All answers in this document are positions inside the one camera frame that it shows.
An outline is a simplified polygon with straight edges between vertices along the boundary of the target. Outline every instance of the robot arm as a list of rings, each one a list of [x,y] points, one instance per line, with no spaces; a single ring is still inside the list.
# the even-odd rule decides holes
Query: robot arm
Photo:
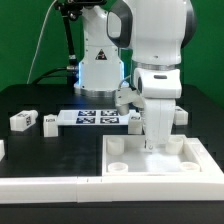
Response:
[[[158,144],[167,143],[175,99],[181,96],[180,71],[175,65],[181,63],[183,40],[186,44],[195,32],[194,12],[189,6],[190,0],[120,0],[108,16],[111,40],[120,47],[133,49],[132,85],[144,108],[143,128],[146,148],[150,151]],[[121,23],[120,36],[114,35],[118,31],[110,29],[117,17]],[[125,27],[128,27],[128,36],[123,34]],[[122,97],[119,94],[116,104],[122,108],[125,94]]]

